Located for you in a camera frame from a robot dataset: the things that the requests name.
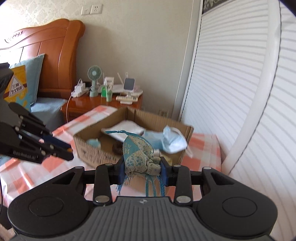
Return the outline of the blue white plush toy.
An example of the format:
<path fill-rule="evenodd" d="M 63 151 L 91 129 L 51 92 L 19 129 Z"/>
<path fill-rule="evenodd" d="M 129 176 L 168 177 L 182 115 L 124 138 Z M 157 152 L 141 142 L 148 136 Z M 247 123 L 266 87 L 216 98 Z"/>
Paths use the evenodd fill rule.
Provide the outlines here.
<path fill-rule="evenodd" d="M 90 138 L 86 143 L 94 148 L 101 149 L 101 142 L 97 138 Z"/>

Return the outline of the grey sachet with blue tassel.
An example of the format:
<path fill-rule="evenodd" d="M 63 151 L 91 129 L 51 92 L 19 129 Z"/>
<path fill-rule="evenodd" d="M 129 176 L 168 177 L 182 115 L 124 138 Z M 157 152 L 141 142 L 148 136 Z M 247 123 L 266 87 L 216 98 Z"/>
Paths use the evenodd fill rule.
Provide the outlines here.
<path fill-rule="evenodd" d="M 149 185 L 152 185 L 153 195 L 157 196 L 155 180 L 159 181 L 161 196 L 165 196 L 165 186 L 160 179 L 161 158 L 154 156 L 152 145 L 142 136 L 129 133 L 122 146 L 125 161 L 125 180 L 117 186 L 118 194 L 124 184 L 129 184 L 135 176 L 145 178 L 145 195 L 149 196 Z"/>

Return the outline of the white towel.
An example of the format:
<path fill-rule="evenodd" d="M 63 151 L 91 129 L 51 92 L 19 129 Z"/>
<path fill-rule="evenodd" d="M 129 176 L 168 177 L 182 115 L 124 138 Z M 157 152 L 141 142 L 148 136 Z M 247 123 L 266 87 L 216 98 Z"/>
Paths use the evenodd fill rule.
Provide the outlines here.
<path fill-rule="evenodd" d="M 144 131 L 145 128 L 130 120 L 123 120 L 110 128 L 101 129 L 103 134 L 106 134 L 120 142 L 124 142 L 129 133 L 141 136 Z"/>

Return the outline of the cardboard box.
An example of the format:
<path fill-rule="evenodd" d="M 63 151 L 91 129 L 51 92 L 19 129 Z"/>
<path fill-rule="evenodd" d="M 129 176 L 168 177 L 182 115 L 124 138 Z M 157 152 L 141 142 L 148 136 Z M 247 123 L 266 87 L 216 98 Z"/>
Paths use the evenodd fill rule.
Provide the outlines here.
<path fill-rule="evenodd" d="M 134 108 L 120 108 L 74 135 L 78 157 L 96 168 L 121 157 L 141 164 L 156 161 L 160 150 L 179 164 L 193 134 L 192 126 Z"/>

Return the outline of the yellow snack bag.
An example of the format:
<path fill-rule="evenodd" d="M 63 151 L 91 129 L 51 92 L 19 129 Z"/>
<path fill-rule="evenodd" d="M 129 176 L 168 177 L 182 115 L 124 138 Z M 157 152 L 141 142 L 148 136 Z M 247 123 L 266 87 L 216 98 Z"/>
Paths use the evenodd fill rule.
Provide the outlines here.
<path fill-rule="evenodd" d="M 26 67 L 21 65 L 11 70 L 14 75 L 4 92 L 4 100 L 18 103 L 30 112 L 31 106 L 27 87 Z"/>

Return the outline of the white power strip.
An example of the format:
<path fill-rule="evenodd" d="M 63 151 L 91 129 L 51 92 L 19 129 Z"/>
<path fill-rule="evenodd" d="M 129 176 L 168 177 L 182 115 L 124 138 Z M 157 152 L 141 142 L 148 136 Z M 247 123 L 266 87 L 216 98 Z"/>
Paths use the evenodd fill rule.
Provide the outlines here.
<path fill-rule="evenodd" d="M 71 93 L 73 98 L 81 97 L 89 91 L 89 88 L 85 86 L 85 83 L 79 83 L 75 86 L 74 91 Z"/>

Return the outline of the blue pillow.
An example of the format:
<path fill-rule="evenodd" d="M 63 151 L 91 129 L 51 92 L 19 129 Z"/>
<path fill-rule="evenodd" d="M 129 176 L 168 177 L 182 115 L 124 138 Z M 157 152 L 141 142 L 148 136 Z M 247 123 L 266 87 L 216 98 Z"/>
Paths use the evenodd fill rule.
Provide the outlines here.
<path fill-rule="evenodd" d="M 40 80 L 41 70 L 43 66 L 44 56 L 45 54 L 41 54 L 41 55 L 38 55 L 37 57 L 21 61 L 19 63 L 13 64 L 10 66 L 10 68 L 15 68 L 18 66 L 25 65 L 28 97 L 29 97 L 30 105 L 35 104 L 35 102 L 37 101 L 39 80 Z"/>

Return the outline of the green box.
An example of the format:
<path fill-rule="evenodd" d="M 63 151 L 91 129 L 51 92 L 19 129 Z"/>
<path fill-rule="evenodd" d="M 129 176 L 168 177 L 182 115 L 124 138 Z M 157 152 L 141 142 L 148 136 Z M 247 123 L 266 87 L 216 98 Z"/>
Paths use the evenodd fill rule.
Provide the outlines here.
<path fill-rule="evenodd" d="M 101 97 L 106 98 L 106 86 L 105 85 L 101 86 Z"/>

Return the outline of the green tube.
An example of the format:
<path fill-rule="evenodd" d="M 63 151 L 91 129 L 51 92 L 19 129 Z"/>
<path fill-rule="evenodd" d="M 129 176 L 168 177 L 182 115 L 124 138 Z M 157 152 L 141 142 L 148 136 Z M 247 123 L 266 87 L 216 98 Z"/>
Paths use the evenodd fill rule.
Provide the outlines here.
<path fill-rule="evenodd" d="M 106 101 L 111 102 L 112 101 L 112 85 L 106 86 Z"/>

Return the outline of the white remote control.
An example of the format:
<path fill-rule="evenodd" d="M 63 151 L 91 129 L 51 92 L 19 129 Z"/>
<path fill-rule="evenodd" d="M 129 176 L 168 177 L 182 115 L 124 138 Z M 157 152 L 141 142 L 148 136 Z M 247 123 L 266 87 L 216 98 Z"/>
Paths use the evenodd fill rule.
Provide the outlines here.
<path fill-rule="evenodd" d="M 131 105 L 134 102 L 138 102 L 138 98 L 135 96 L 122 96 L 122 95 L 118 95 L 116 97 L 116 101 L 119 101 L 121 104 L 126 104 L 126 105 Z"/>

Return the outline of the green desk fan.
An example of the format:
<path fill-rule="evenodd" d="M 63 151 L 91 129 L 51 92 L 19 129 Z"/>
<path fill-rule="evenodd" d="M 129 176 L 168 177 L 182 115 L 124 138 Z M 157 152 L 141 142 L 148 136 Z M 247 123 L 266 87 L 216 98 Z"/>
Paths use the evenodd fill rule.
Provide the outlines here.
<path fill-rule="evenodd" d="M 98 96 L 98 89 L 99 89 L 99 79 L 102 75 L 102 70 L 99 66 L 93 65 L 88 69 L 87 76 L 91 81 L 90 87 L 90 97 L 97 97 Z"/>

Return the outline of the white router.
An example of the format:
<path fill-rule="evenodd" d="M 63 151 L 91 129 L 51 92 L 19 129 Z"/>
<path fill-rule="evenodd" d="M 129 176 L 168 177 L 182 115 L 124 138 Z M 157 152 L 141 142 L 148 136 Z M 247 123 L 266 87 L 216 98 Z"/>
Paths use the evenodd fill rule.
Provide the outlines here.
<path fill-rule="evenodd" d="M 123 91 L 123 85 L 124 85 L 124 80 L 121 78 L 120 74 L 118 73 L 118 78 L 119 80 L 121 81 L 121 84 L 114 84 L 113 85 L 113 90 L 112 92 L 113 93 L 119 93 L 119 94 L 126 94 L 124 91 Z M 134 86 L 134 91 L 131 93 L 131 96 L 135 96 L 135 97 L 139 97 L 143 94 L 143 90 L 140 89 L 137 85 Z"/>

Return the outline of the small mirror on stand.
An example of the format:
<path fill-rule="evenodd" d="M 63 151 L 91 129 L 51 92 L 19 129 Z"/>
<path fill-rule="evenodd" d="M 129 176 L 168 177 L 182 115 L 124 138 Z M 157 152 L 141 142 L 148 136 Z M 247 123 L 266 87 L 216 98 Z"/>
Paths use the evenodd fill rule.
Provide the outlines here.
<path fill-rule="evenodd" d="M 135 86 L 135 79 L 126 77 L 123 85 L 123 91 L 126 93 L 126 95 L 131 95 L 131 93 L 134 91 Z"/>

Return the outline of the wooden headboard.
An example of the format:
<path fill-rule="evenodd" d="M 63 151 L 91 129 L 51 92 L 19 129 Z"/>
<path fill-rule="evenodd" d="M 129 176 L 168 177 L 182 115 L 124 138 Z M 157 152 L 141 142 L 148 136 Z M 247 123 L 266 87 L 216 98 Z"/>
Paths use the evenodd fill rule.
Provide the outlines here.
<path fill-rule="evenodd" d="M 67 99 L 76 85 L 76 53 L 85 25 L 58 19 L 1 35 L 1 51 L 20 49 L 19 61 L 44 54 L 38 97 Z"/>

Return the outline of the wall socket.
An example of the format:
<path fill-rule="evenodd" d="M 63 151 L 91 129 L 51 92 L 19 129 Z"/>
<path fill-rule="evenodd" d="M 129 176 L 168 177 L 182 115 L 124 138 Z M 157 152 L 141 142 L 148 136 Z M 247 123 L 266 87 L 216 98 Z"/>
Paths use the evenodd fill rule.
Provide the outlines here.
<path fill-rule="evenodd" d="M 93 4 L 91 6 L 83 6 L 81 9 L 81 15 L 98 15 L 102 13 L 103 4 Z"/>

